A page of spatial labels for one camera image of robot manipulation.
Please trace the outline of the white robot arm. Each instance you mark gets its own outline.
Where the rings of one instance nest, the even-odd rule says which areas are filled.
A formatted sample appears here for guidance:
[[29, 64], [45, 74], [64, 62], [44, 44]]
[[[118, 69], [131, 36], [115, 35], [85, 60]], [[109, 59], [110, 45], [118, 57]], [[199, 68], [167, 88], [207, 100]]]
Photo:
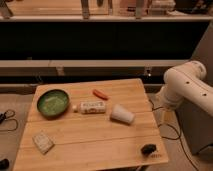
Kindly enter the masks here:
[[175, 110], [187, 99], [213, 117], [213, 87], [203, 81], [206, 75], [206, 67], [196, 60], [169, 68], [158, 92], [160, 103]]

